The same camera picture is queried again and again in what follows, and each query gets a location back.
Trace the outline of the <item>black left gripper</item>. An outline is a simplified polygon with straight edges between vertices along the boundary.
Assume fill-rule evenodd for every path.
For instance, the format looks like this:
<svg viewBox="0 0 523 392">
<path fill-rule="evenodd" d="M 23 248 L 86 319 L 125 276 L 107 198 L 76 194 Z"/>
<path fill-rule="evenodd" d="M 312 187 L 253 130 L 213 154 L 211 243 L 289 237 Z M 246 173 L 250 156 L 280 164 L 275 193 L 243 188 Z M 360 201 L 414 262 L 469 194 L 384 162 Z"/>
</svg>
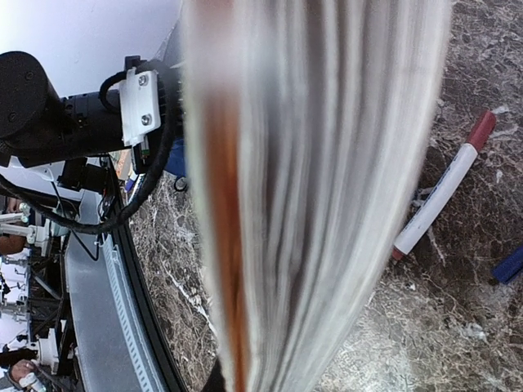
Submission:
<svg viewBox="0 0 523 392">
<path fill-rule="evenodd" d="M 159 77 L 159 111 L 162 125 L 174 135 L 183 135 L 185 110 L 181 71 L 167 66 L 160 60 L 152 60 L 151 64 Z"/>
</svg>

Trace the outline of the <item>pink illustrated paperback book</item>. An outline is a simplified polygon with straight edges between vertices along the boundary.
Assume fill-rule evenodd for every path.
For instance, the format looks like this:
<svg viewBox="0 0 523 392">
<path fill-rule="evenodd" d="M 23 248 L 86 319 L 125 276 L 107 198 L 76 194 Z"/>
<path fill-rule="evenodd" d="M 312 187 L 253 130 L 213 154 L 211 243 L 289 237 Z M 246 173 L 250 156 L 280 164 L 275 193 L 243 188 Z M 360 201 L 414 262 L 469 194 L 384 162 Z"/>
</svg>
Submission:
<svg viewBox="0 0 523 392">
<path fill-rule="evenodd" d="M 391 254 L 448 1 L 188 1 L 190 185 L 227 391 L 310 391 Z"/>
</svg>

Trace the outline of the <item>navy blue student backpack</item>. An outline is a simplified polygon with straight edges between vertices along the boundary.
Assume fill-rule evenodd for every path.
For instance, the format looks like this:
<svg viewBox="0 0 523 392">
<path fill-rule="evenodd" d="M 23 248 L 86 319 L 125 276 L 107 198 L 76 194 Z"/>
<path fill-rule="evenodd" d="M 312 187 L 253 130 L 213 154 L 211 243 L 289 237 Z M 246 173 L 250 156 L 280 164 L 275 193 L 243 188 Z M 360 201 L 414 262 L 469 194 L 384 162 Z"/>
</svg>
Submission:
<svg viewBox="0 0 523 392">
<path fill-rule="evenodd" d="M 164 170 L 174 176 L 186 176 L 185 143 L 183 138 L 176 138 L 173 142 Z"/>
</svg>

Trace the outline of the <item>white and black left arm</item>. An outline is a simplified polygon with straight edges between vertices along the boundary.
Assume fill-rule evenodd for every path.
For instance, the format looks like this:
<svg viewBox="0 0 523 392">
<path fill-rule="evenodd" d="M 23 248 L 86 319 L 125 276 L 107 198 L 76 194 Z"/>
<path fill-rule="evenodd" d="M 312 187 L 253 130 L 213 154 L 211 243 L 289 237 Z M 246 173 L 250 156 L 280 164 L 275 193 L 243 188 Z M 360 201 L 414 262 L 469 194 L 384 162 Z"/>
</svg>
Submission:
<svg viewBox="0 0 523 392">
<path fill-rule="evenodd" d="M 98 91 L 61 97 L 29 53 L 1 55 L 1 165 L 33 169 L 62 189 L 116 193 L 109 154 L 160 173 L 183 137 L 181 81 L 159 60 L 128 56 Z"/>
</svg>

